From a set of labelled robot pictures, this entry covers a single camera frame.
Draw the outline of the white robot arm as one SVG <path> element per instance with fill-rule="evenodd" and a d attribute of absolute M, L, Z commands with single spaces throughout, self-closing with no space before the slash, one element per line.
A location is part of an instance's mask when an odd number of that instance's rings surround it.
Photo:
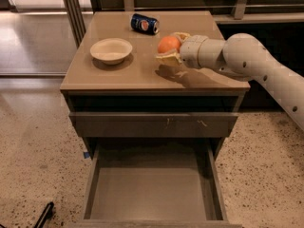
<path fill-rule="evenodd" d="M 156 59 L 166 66 L 209 68 L 239 81 L 254 80 L 304 129 L 304 77 L 282 65 L 250 34 L 220 40 L 175 32 L 161 38 Z"/>

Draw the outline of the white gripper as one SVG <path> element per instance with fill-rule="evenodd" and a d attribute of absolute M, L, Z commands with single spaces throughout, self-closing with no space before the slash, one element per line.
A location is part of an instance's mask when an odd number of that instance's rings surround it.
<path fill-rule="evenodd" d="M 180 52 L 176 49 L 171 49 L 165 53 L 158 53 L 156 55 L 157 61 L 161 65 L 178 67 L 183 64 L 190 68 L 200 69 L 199 51 L 203 42 L 208 39 L 207 36 L 194 35 L 190 36 L 186 32 L 173 32 L 171 34 L 171 41 L 174 44 L 182 44 Z"/>

